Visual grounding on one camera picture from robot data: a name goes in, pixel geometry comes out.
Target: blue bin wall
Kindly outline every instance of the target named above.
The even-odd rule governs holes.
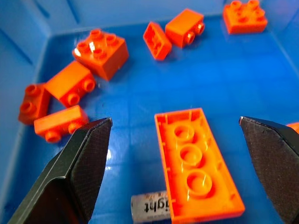
[[[3,215],[8,194],[13,194],[9,188],[16,181],[16,163],[26,164],[22,160],[26,152],[20,152],[20,144],[21,140],[24,142],[31,137],[23,135],[28,127],[17,121],[18,108],[25,87],[40,81],[39,74],[48,40],[57,34],[88,30],[90,27],[104,28],[169,20],[186,7],[204,15],[217,15],[222,13],[223,5],[228,2],[230,1],[0,0],[0,103],[3,107],[0,110],[0,214]],[[299,3],[293,0],[264,0],[262,6],[269,20],[269,30],[285,57],[296,69],[299,66]],[[286,122],[283,118],[276,121]],[[42,146],[43,140],[28,143],[26,147],[30,147],[30,144]],[[44,164],[49,161],[50,156],[44,157],[41,154],[34,159]],[[40,171],[34,170],[32,175],[38,176]]]

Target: battery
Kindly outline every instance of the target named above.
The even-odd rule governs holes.
[[[169,219],[167,191],[132,196],[131,213],[134,223]]]

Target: orange duplo brick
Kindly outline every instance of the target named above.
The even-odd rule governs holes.
[[[172,44],[167,39],[160,25],[155,22],[149,23],[143,39],[156,60],[164,60],[171,51]]]
[[[229,34],[261,33],[267,26],[265,11],[259,6],[259,1],[250,0],[242,4],[233,1],[223,9],[223,19]]]
[[[34,130],[47,142],[56,143],[61,140],[62,136],[73,134],[88,122],[86,113],[79,105],[76,105],[35,120]]]
[[[109,81],[127,61],[126,41],[115,34],[95,29],[73,50],[76,60],[101,78]]]
[[[287,126],[291,127],[299,134],[299,122],[288,124]]]
[[[172,223],[240,216],[245,207],[201,108],[155,115]]]
[[[196,35],[203,33],[204,16],[190,9],[185,9],[177,17],[166,24],[165,31],[168,39],[178,47],[191,44]]]
[[[96,82],[90,70],[79,62],[72,62],[50,79],[45,88],[64,106],[79,103],[88,92],[93,91]]]
[[[23,103],[20,106],[19,121],[32,125],[34,120],[47,115],[50,94],[44,84],[32,84],[25,89]]]

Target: textured gripper pad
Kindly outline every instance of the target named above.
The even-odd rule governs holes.
[[[107,119],[91,132],[71,172],[71,184],[87,220],[92,217],[102,184],[111,125]]]
[[[289,127],[242,117],[256,174],[285,223],[299,223],[299,135]]]

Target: blue plastic bin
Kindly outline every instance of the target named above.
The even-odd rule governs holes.
[[[265,32],[228,35],[225,0],[0,0],[0,220],[6,223],[48,161],[65,145],[47,144],[17,120],[25,87],[73,60],[92,28],[127,41],[129,60],[80,105],[91,120],[112,117],[105,176],[90,223],[131,223],[130,197],[165,189],[154,114],[202,107],[245,203],[218,223],[282,223],[251,164],[240,116],[299,121],[299,1],[264,0]],[[156,62],[142,35],[184,8],[205,15],[206,30]],[[55,100],[50,112],[63,107]]]

